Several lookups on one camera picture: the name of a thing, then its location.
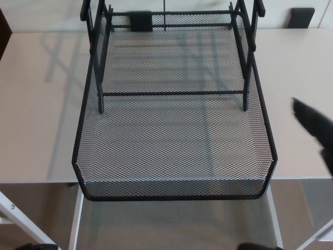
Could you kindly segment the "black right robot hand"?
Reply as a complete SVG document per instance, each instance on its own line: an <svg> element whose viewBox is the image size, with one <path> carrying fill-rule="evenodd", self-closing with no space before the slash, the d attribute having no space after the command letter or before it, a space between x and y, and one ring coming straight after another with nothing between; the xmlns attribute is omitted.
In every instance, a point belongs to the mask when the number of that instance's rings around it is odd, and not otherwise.
<svg viewBox="0 0 333 250"><path fill-rule="evenodd" d="M319 154L332 177L332 120L295 97L291 108L299 124L321 145Z"/></svg>

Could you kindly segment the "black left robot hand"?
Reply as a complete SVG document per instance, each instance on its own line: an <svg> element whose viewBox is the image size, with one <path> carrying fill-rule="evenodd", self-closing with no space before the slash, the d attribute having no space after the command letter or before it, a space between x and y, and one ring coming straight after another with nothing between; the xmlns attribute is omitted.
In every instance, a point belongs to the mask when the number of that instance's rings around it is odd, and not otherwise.
<svg viewBox="0 0 333 250"><path fill-rule="evenodd" d="M32 243L28 243L28 244L16 247L15 250L58 250L58 246L56 244L32 244Z"/></svg>

